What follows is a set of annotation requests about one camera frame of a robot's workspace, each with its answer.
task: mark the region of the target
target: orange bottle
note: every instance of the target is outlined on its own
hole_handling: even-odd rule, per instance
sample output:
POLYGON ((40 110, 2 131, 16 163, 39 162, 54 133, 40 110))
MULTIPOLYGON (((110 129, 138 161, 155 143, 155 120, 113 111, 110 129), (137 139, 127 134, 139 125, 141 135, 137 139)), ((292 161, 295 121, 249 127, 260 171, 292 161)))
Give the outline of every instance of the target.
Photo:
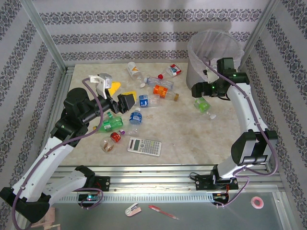
POLYGON ((154 87, 153 93, 160 95, 161 98, 165 98, 167 100, 171 100, 175 102, 178 100, 178 97, 179 97, 178 93, 175 93, 174 91, 168 88, 165 88, 163 86, 160 86, 160 85, 156 85, 154 87))

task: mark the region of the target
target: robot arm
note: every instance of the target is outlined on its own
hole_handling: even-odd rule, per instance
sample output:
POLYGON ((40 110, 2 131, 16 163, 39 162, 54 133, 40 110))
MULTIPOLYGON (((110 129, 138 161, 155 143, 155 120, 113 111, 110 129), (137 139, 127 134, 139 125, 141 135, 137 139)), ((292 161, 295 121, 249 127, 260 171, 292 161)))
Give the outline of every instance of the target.
MULTIPOLYGON (((133 95, 120 94, 118 102, 115 102, 106 89, 111 87, 110 76, 103 74, 103 77, 104 79, 94 76, 94 79, 98 80, 96 88, 102 111, 111 109, 117 114, 130 110, 135 104, 133 95)), ((5 187, 0 192, 0 197, 12 207, 17 192, 21 189, 16 210, 31 223, 38 222, 46 214, 49 207, 63 196, 79 188, 92 188, 95 180, 98 179, 93 171, 85 166, 79 166, 69 176, 46 185, 59 164, 80 140, 60 146, 48 156, 46 154, 64 141, 85 135, 88 131, 89 122, 100 116, 96 100, 90 101, 86 90, 83 88, 75 88, 69 91, 64 101, 64 107, 60 120, 51 131, 51 137, 31 168, 12 188, 5 187), (37 166, 27 184, 22 186, 30 171, 42 158, 45 159, 37 166)))
POLYGON ((251 106, 257 116, 258 124, 255 123, 253 112, 245 95, 225 79, 219 78, 212 83, 200 82, 192 87, 193 97, 227 96, 234 105, 242 133, 231 147, 231 156, 224 162, 215 165, 210 176, 195 176, 198 184, 196 189, 220 190, 226 189, 226 185, 229 185, 230 189, 238 189, 237 184, 233 184, 235 179, 234 172, 238 172, 243 167, 249 168, 253 165, 265 164, 269 161, 272 152, 258 125, 261 130, 264 130, 264 134, 273 146, 277 142, 276 131, 268 130, 256 108, 246 73, 236 72, 232 58, 218 60, 217 72, 236 83, 249 97, 251 106))

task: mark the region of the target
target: striped wall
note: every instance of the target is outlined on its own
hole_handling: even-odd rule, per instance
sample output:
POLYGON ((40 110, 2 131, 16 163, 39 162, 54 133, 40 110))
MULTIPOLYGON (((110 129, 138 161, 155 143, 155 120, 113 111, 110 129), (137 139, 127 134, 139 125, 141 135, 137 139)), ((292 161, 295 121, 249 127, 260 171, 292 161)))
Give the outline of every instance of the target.
MULTIPOLYGON (((0 188, 34 162, 46 132, 61 72, 17 0, 0 1, 0 188)), ((11 225, 0 200, 0 230, 11 225)))
POLYGON ((206 29, 229 31, 242 47, 268 0, 35 0, 68 66, 187 61, 187 43, 206 29))
POLYGON ((299 229, 307 229, 306 14, 306 0, 281 1, 243 67, 279 135, 279 171, 299 229))

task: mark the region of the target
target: small bottle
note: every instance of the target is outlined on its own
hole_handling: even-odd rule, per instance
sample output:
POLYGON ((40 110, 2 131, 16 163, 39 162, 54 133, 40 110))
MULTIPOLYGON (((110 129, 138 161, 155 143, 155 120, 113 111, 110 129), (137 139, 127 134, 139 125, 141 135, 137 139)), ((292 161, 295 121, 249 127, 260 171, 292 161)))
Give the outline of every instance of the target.
POLYGON ((104 152, 110 152, 113 150, 115 143, 119 142, 121 136, 125 134, 124 130, 113 132, 109 137, 105 137, 100 142, 100 147, 104 152))
POLYGON ((169 80, 161 80, 159 78, 148 77, 144 79, 144 82, 150 87, 155 87, 156 85, 161 85, 168 89, 173 89, 174 83, 169 80))
POLYGON ((144 77, 133 61, 127 64, 127 71, 130 74, 131 78, 137 82, 140 88, 143 88, 145 86, 144 77))
POLYGON ((124 124, 120 116, 110 118, 103 122, 98 132, 109 132, 114 129, 122 127, 124 124))
POLYGON ((206 113, 211 120, 216 118, 216 114, 210 114, 209 110, 211 105, 202 97, 197 98, 194 102, 194 106, 201 112, 206 113))
POLYGON ((175 93, 174 91, 167 89, 165 87, 162 87, 160 85, 156 85, 154 87, 153 93, 160 95, 161 98, 165 98, 167 100, 171 100, 175 102, 178 100, 178 97, 179 97, 178 93, 175 93))
POLYGON ((140 133, 141 123, 142 123, 141 109, 136 107, 135 111, 130 115, 128 135, 137 137, 140 133))
POLYGON ((170 78, 173 78, 174 76, 178 75, 181 73, 181 69, 173 64, 173 65, 170 65, 168 67, 166 67, 161 74, 158 75, 158 78, 159 79, 170 79, 170 78))
POLYGON ((139 99, 141 108, 157 107, 160 104, 160 95, 158 94, 140 95, 139 99))

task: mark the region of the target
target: pink tape roll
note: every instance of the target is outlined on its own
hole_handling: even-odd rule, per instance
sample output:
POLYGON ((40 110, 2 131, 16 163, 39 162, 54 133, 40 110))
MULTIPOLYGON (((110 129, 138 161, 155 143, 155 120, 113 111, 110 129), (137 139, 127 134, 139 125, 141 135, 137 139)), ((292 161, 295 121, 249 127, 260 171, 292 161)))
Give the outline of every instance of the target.
POLYGON ((250 202, 251 205, 256 209, 261 209, 264 206, 264 202, 259 196, 254 196, 250 202))

